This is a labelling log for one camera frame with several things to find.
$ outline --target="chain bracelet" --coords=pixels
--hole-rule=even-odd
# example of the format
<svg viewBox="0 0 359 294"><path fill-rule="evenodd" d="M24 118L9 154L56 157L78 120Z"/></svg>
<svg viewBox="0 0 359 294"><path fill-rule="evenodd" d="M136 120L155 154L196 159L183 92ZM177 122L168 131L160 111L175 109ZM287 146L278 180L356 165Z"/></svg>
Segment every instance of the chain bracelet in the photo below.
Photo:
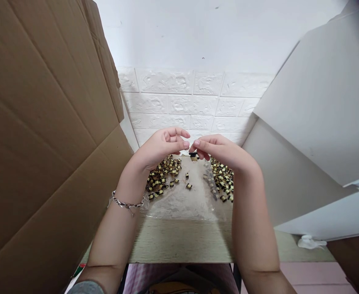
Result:
<svg viewBox="0 0 359 294"><path fill-rule="evenodd" d="M111 199L116 202L118 204L118 206L120 206L121 208L126 208L129 210L129 212L131 213L132 217L135 215L132 211L131 211L131 208L139 208L141 206L144 205L144 198L142 199L142 201L139 203L139 204L134 204L134 205L131 205L129 203L125 203L125 202L121 202L120 200L118 200L116 197L115 197L115 191L113 191L111 193Z"/></svg>

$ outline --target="brown cardboard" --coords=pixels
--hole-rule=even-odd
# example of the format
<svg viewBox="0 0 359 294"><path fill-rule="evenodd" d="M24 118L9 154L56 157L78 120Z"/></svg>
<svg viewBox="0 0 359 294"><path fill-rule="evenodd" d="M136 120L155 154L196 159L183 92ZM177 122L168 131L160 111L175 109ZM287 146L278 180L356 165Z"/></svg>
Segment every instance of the brown cardboard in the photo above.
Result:
<svg viewBox="0 0 359 294"><path fill-rule="evenodd" d="M90 0L0 0L0 293L69 281L132 151Z"/></svg>

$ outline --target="table surface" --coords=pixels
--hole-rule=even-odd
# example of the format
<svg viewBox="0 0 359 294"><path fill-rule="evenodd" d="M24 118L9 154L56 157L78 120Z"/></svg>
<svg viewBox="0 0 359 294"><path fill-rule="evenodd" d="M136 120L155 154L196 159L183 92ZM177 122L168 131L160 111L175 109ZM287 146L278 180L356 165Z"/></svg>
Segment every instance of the table surface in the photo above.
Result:
<svg viewBox="0 0 359 294"><path fill-rule="evenodd" d="M299 237L275 231L281 262L335 261L325 249L303 249ZM143 216L130 263L232 263L231 221Z"/></svg>

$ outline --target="sleeve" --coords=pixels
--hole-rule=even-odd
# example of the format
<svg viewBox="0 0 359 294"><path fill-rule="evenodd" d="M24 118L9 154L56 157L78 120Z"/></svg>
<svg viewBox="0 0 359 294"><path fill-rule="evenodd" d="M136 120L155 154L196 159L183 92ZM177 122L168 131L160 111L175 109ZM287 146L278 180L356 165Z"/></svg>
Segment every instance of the sleeve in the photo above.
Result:
<svg viewBox="0 0 359 294"><path fill-rule="evenodd" d="M105 292L96 282L83 281L75 284L67 294L105 294Z"/></svg>

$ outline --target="pile of components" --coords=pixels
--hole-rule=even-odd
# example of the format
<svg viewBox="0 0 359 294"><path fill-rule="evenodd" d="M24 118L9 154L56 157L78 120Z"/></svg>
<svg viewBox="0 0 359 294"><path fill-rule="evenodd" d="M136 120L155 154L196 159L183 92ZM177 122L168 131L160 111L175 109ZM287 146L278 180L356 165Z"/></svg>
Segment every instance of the pile of components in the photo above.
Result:
<svg viewBox="0 0 359 294"><path fill-rule="evenodd" d="M181 159L173 159L170 155L150 172L148 176L146 191L149 200L153 200L163 194L163 191L168 187L173 187L179 180L176 178L181 170Z"/></svg>
<svg viewBox="0 0 359 294"><path fill-rule="evenodd" d="M213 157L211 163L205 163L204 166L207 168L204 179L208 181L213 198L234 202L234 172Z"/></svg>

